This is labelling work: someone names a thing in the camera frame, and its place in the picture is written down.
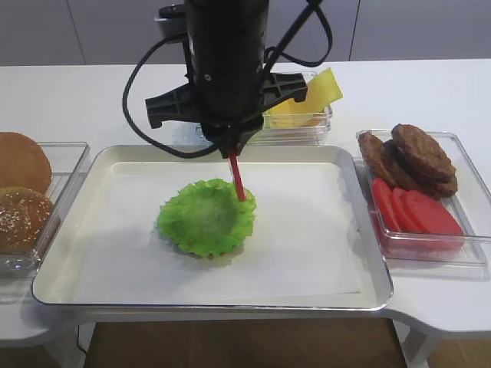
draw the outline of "red tool tip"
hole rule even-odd
[[[232,167],[233,182],[236,184],[237,197],[239,202],[245,202],[247,200],[246,191],[242,184],[242,178],[240,177],[239,164],[237,163],[237,153],[234,149],[229,153],[230,166]]]

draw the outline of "table leg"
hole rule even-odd
[[[89,350],[95,323],[80,326],[80,345]],[[59,364],[60,368],[83,368],[85,355],[77,348],[77,328],[56,337],[44,345],[46,351]]]
[[[427,359],[438,348],[440,341],[396,320],[393,320],[392,323],[396,329],[407,368],[428,368]]]

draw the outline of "black cable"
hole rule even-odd
[[[80,344],[80,326],[77,326],[77,348],[85,355],[85,359],[87,359],[89,353]]]
[[[286,31],[286,33],[283,35],[280,42],[276,45],[274,50],[272,50],[272,55],[271,55],[271,57],[268,57],[268,60],[266,61],[265,66],[262,69],[261,74],[259,75],[258,82],[256,83],[256,85],[252,89],[251,97],[249,98],[249,101],[245,104],[244,109],[237,116],[237,118],[235,118],[235,120],[231,124],[231,127],[221,137],[219,137],[218,140],[215,143],[213,143],[211,146],[208,146],[205,149],[201,149],[201,150],[196,151],[196,152],[186,153],[186,152],[181,152],[181,151],[174,149],[172,147],[169,147],[169,146],[162,144],[160,142],[157,142],[156,140],[147,136],[142,130],[140,130],[140,128],[138,128],[138,126],[135,124],[135,122],[133,121],[133,118],[130,115],[130,111],[128,110],[128,95],[130,94],[131,86],[133,85],[133,82],[134,82],[136,76],[138,75],[138,72],[142,68],[142,66],[147,62],[147,60],[153,55],[153,53],[156,50],[158,50],[159,48],[161,48],[162,46],[164,46],[168,42],[180,39],[181,37],[185,36],[185,34],[174,35],[171,37],[164,38],[163,40],[157,42],[154,46],[152,46],[150,48],[149,51],[146,52],[146,54],[141,58],[140,61],[138,61],[138,64],[133,69],[133,72],[131,73],[130,77],[128,78],[126,86],[124,87],[123,98],[122,98],[123,114],[124,114],[124,117],[126,118],[128,124],[130,125],[131,129],[140,138],[147,141],[152,146],[155,146],[155,147],[157,147],[157,148],[159,148],[159,149],[161,149],[167,153],[170,153],[171,155],[177,156],[179,158],[195,159],[198,157],[208,155],[212,152],[215,152],[234,133],[236,133],[238,131],[239,124],[242,122],[242,120],[244,120],[245,117],[247,117],[248,113],[254,107],[255,102],[256,102],[256,98],[258,95],[260,95],[261,90],[262,90],[262,85],[264,84],[266,78],[268,77],[269,73],[271,72],[273,65],[279,59],[282,52],[286,49],[286,47],[288,46],[290,41],[298,33],[298,31],[303,26],[303,24],[307,21],[308,17],[310,17],[310,15],[313,12],[317,12],[317,9],[322,13],[320,8],[318,7],[318,4],[320,2],[321,2],[321,0],[307,0],[308,4],[305,6],[302,13],[300,13],[300,15],[295,19],[293,24]]]
[[[304,67],[318,67],[321,65],[325,59],[327,59],[328,55],[331,53],[332,45],[333,45],[333,37],[332,37],[332,30],[331,26],[329,25],[329,22],[327,18],[325,17],[324,12],[319,6],[315,7],[315,14],[317,15],[317,18],[321,22],[322,28],[324,29],[326,38],[328,39],[328,49],[325,52],[324,56],[322,56],[318,61],[304,61],[301,59],[297,59],[296,57],[293,57],[289,54],[286,54],[285,52],[281,53],[281,56],[283,56],[286,60],[291,61],[292,63],[299,64]],[[264,53],[264,58],[265,61],[268,60],[269,54],[275,49],[274,46],[271,46],[270,48],[267,48]]]

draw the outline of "white tray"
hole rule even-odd
[[[346,151],[246,147],[245,186],[258,208],[234,255],[197,259],[155,229],[160,205],[200,179],[230,180],[217,154],[183,160],[151,146],[95,159],[32,285],[64,306],[375,311],[392,282]]]

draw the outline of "sesame seed bun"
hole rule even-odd
[[[52,211],[53,204],[41,193],[18,187],[0,188],[0,252],[33,249]]]
[[[20,133],[0,133],[0,188],[21,186],[46,193],[51,166],[42,148]]]

